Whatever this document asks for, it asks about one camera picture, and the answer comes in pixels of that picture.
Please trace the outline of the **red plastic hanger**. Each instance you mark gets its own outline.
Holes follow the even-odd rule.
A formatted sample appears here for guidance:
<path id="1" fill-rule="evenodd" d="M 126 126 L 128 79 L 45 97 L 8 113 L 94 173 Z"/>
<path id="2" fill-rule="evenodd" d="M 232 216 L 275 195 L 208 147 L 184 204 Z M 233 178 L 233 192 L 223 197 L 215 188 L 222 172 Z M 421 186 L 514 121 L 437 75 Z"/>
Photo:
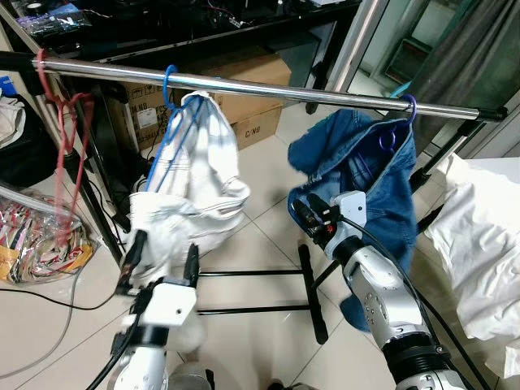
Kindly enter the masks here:
<path id="1" fill-rule="evenodd" d="M 93 125 L 94 101 L 91 93 L 75 93 L 70 99 L 64 99 L 62 94 L 53 93 L 51 82 L 45 74 L 44 63 L 46 52 L 39 49 L 36 55 L 36 72 L 40 79 L 45 100 L 55 108 L 57 115 L 57 146 L 60 158 L 59 167 L 66 167 L 66 160 L 76 152 L 75 143 L 80 141 L 83 149 L 89 147 L 90 130 Z M 71 191 L 71 200 L 64 201 L 55 197 L 54 208 L 57 215 L 57 236 L 59 241 L 66 241 L 71 237 L 76 219 L 76 208 L 83 185 L 83 171 L 85 171 L 88 156 L 79 154 L 78 167 L 74 174 L 70 174 L 74 189 Z"/>

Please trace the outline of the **aluminium glass sliding door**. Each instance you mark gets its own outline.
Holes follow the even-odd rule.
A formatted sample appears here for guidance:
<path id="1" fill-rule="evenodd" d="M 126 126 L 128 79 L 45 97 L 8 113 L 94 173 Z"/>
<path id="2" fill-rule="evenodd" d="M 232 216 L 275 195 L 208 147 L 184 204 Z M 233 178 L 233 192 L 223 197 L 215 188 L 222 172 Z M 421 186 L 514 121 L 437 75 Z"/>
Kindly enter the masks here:
<path id="1" fill-rule="evenodd" d="M 510 107 L 520 88 L 519 0 L 512 0 L 509 21 L 500 33 L 489 67 L 479 76 L 463 107 Z M 323 88 L 356 93 L 369 81 L 371 96 L 389 97 L 406 89 L 443 37 L 466 11 L 470 0 L 361 0 L 334 55 Z"/>

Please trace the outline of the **grey robot left leg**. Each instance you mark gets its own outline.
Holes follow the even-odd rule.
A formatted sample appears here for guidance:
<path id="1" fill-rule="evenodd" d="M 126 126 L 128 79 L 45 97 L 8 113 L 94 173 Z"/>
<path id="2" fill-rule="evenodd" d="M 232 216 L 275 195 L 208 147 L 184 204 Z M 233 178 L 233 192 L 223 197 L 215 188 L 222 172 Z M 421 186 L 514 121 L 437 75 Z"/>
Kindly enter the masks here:
<path id="1" fill-rule="evenodd" d="M 167 390 L 215 390 L 213 371 L 200 362 L 179 364 L 167 376 Z"/>

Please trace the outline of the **purple plastic hanger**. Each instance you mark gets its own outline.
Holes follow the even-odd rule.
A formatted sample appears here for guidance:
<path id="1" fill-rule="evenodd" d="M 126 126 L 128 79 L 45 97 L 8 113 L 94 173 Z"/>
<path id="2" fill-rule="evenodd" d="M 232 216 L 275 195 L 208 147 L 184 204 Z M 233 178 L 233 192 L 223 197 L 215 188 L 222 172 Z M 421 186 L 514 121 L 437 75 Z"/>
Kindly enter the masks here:
<path id="1" fill-rule="evenodd" d="M 405 100 L 409 103 L 408 119 L 383 120 L 383 122 L 376 123 L 374 126 L 376 145 L 378 145 L 383 152 L 388 154 L 397 151 L 400 145 L 397 138 L 400 135 L 404 138 L 406 135 L 412 134 L 412 125 L 418 115 L 418 102 L 412 94 L 404 94 L 401 100 Z"/>

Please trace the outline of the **black laundry bag with clothes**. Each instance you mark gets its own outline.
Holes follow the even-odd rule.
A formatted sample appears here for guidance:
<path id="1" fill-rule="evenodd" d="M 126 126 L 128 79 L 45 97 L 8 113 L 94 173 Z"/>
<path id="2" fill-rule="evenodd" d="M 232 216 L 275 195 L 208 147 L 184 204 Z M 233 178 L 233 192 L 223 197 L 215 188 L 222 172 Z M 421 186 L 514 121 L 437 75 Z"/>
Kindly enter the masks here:
<path id="1" fill-rule="evenodd" d="M 54 174 L 58 160 L 40 115 L 16 93 L 10 77 L 0 76 L 0 181 L 36 185 Z"/>

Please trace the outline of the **blue plastic hanger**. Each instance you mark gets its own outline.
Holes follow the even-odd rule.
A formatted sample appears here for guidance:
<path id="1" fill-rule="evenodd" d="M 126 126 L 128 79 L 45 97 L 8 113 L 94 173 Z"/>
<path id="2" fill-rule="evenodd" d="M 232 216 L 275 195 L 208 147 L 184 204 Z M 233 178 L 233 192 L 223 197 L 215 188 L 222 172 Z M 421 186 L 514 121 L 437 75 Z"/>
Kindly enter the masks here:
<path id="1" fill-rule="evenodd" d="M 168 110 L 168 121 L 156 138 L 145 191 L 185 197 L 190 193 L 194 164 L 208 153 L 213 102 L 205 92 L 187 93 L 175 100 L 170 77 L 177 71 L 178 67 L 170 64 L 161 81 L 162 106 Z"/>

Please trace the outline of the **small printed cardboard box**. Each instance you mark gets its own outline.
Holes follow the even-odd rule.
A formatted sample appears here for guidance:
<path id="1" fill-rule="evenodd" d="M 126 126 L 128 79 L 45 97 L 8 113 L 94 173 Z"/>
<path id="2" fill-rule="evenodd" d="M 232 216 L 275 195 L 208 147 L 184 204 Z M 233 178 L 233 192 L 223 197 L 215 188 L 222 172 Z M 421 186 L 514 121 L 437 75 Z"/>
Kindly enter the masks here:
<path id="1" fill-rule="evenodd" d="M 231 123 L 238 149 L 241 151 L 274 135 L 281 119 L 281 112 L 282 108 L 276 107 L 263 112 L 263 114 L 253 115 L 248 119 Z"/>

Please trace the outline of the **large plain cardboard box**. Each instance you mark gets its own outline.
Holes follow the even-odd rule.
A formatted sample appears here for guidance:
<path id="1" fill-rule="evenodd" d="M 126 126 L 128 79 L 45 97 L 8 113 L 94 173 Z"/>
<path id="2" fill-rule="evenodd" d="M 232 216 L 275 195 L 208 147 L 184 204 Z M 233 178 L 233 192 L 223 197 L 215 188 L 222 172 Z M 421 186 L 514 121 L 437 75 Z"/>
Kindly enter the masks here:
<path id="1" fill-rule="evenodd" d="M 212 62 L 189 64 L 186 73 L 241 80 L 271 85 L 289 85 L 291 70 L 278 54 L 264 54 L 253 57 L 223 56 Z M 282 101 L 272 97 L 248 96 L 248 94 L 211 93 L 229 123 L 253 118 L 271 109 L 280 108 Z"/>

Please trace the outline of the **labelled cardboard box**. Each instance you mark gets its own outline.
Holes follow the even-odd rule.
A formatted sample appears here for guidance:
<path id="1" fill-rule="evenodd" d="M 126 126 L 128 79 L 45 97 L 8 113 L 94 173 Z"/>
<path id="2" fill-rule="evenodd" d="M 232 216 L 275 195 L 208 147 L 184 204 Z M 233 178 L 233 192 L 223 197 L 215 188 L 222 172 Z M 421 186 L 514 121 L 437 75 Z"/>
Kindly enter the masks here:
<path id="1" fill-rule="evenodd" d="M 151 149 L 163 137 L 170 122 L 171 109 L 167 107 L 169 93 L 160 85 L 120 82 L 125 89 L 126 102 L 119 105 L 122 124 L 131 144 L 138 151 Z"/>

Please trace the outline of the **black desk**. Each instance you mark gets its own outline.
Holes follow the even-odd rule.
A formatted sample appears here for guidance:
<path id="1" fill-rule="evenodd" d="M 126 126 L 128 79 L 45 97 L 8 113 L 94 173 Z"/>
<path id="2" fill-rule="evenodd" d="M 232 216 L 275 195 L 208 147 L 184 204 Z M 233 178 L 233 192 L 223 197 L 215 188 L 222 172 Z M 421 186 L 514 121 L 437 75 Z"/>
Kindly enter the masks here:
<path id="1" fill-rule="evenodd" d="M 0 27 L 12 47 L 83 62 L 159 68 L 188 63 L 220 49 L 257 47 L 302 37 L 333 24 L 348 27 L 361 0 L 25 0 L 46 11 L 72 4 L 88 26 L 33 36 L 19 22 L 15 4 L 0 0 Z"/>

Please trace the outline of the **clear bag of snacks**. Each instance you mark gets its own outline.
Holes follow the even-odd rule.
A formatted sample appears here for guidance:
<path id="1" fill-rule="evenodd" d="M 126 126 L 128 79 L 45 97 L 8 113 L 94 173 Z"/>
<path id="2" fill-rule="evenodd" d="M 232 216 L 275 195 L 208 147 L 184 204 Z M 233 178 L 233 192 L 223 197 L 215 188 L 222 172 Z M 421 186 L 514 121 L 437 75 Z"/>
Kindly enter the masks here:
<path id="1" fill-rule="evenodd" d="M 99 242 L 78 216 L 56 210 L 52 197 L 0 184 L 0 281 L 41 284 L 71 276 Z"/>

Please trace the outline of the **cream jacket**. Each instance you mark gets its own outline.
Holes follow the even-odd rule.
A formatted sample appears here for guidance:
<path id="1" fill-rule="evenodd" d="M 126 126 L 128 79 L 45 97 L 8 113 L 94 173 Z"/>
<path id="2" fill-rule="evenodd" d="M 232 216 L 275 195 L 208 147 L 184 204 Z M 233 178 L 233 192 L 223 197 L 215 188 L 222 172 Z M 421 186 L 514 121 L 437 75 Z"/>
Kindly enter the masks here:
<path id="1" fill-rule="evenodd" d="M 182 97 L 144 189 L 130 197 L 132 230 L 146 234 L 141 262 L 129 278 L 134 287 L 181 271 L 190 246 L 205 255 L 244 222 L 250 189 L 239 175 L 238 149 L 210 94 Z"/>

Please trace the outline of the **clear plastic parts packet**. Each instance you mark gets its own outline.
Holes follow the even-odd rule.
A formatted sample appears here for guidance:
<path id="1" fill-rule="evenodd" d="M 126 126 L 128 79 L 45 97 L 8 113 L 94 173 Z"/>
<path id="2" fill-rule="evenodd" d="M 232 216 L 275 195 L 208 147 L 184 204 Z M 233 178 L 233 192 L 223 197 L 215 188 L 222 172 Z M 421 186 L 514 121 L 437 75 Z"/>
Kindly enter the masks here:
<path id="1" fill-rule="evenodd" d="M 59 36 L 89 26 L 78 7 L 63 0 L 25 0 L 12 7 L 16 23 L 31 37 Z"/>

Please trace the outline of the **blue denim garment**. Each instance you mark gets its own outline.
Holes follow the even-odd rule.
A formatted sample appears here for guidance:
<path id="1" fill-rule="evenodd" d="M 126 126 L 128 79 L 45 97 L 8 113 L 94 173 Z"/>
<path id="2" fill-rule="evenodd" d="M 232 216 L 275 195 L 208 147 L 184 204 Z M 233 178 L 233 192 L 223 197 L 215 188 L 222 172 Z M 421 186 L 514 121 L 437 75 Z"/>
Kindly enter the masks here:
<path id="1" fill-rule="evenodd" d="M 416 152 L 411 132 L 395 125 L 354 109 L 316 123 L 288 147 L 289 166 L 307 181 L 290 190 L 287 207 L 309 193 L 331 203 L 338 194 L 364 192 L 366 230 L 409 271 L 418 234 L 410 185 Z"/>

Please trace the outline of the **grey robot right leg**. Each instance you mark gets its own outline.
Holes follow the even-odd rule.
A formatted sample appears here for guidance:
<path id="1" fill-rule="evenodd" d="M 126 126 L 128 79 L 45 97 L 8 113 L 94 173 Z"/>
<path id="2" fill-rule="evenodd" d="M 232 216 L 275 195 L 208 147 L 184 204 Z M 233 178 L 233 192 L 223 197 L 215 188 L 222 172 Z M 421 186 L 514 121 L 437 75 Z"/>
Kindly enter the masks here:
<path id="1" fill-rule="evenodd" d="M 265 390 L 319 390 L 319 388 L 307 383 L 282 383 L 281 380 L 274 380 Z"/>

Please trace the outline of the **dark grey curtain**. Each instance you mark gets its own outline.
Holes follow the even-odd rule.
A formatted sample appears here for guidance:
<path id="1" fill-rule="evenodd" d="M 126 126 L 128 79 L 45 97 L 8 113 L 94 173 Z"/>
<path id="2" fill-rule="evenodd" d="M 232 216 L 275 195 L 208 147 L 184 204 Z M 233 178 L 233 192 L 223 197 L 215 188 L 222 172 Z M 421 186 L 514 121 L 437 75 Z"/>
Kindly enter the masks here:
<path id="1" fill-rule="evenodd" d="M 512 0 L 470 0 L 406 89 L 423 103 L 464 106 L 489 67 L 509 21 Z"/>

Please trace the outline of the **black clothes rack frame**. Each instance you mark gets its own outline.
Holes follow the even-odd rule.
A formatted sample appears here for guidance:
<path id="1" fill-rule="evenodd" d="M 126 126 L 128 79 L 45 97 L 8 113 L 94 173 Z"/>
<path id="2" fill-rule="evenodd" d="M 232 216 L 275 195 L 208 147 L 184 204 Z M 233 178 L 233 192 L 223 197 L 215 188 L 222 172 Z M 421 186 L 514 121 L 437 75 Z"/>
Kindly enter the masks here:
<path id="1" fill-rule="evenodd" d="M 457 133 L 450 137 L 449 142 L 446 142 L 441 149 L 434 155 L 426 166 L 420 167 L 419 170 L 413 173 L 409 178 L 409 188 L 412 193 L 418 192 L 421 186 L 431 178 L 431 172 L 434 171 L 435 165 L 441 160 L 445 159 L 447 155 L 456 151 L 461 145 L 464 145 L 468 138 L 473 134 L 478 133 L 486 126 L 487 123 L 480 119 L 466 119 L 458 127 Z M 296 305 L 271 305 L 271 307 L 234 307 L 222 309 L 195 309 L 194 312 L 200 316 L 217 315 L 217 314 L 253 314 L 265 312 L 279 312 L 279 311 L 296 311 L 304 310 L 311 314 L 314 334 L 316 341 L 323 345 L 328 338 L 327 324 L 324 322 L 322 308 L 320 308 L 319 300 L 319 286 L 323 281 L 334 271 L 333 265 L 328 265 L 326 270 L 320 276 L 313 275 L 313 267 L 310 262 L 310 254 L 304 245 L 298 246 L 298 259 L 301 261 L 301 266 L 294 268 L 294 270 L 250 270 L 250 271 L 212 271 L 201 272 L 200 276 L 203 278 L 216 278 L 216 276 L 274 276 L 274 275 L 300 275 L 302 277 L 302 287 L 304 287 L 305 294 L 307 294 L 307 301 L 300 302 Z"/>

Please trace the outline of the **silver clothes rail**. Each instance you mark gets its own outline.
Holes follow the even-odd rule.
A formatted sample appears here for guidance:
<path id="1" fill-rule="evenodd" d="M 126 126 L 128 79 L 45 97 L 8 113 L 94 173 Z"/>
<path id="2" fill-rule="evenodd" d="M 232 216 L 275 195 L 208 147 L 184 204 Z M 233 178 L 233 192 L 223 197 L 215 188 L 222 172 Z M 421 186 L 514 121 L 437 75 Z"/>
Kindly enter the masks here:
<path id="1" fill-rule="evenodd" d="M 161 85 L 164 73 L 149 68 L 126 67 L 119 64 L 81 62 L 80 60 L 50 57 L 45 59 L 47 73 L 83 77 L 97 80 L 127 81 Z M 364 94 L 336 93 L 327 90 L 289 88 L 271 83 L 256 83 L 222 78 L 174 73 L 170 77 L 171 88 L 204 90 L 204 92 L 249 94 L 250 96 L 282 99 L 287 101 L 312 102 L 331 106 L 383 109 L 384 111 L 408 111 L 409 103 L 400 99 L 369 97 Z M 486 109 L 437 104 L 418 104 L 420 115 L 439 118 L 480 119 L 501 122 L 508 111 L 505 108 Z"/>

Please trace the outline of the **grey robot leg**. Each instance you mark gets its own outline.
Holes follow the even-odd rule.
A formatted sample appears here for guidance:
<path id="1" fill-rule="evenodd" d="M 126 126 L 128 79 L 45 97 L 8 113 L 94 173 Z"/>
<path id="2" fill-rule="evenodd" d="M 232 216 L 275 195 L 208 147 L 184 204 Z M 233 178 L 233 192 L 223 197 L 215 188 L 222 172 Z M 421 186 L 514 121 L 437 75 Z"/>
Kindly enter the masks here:
<path id="1" fill-rule="evenodd" d="M 215 390 L 213 371 L 200 362 L 179 364 L 167 376 L 167 390 Z"/>
<path id="2" fill-rule="evenodd" d="M 307 383 L 282 383 L 281 380 L 274 380 L 265 390 L 319 390 L 319 388 Z"/>

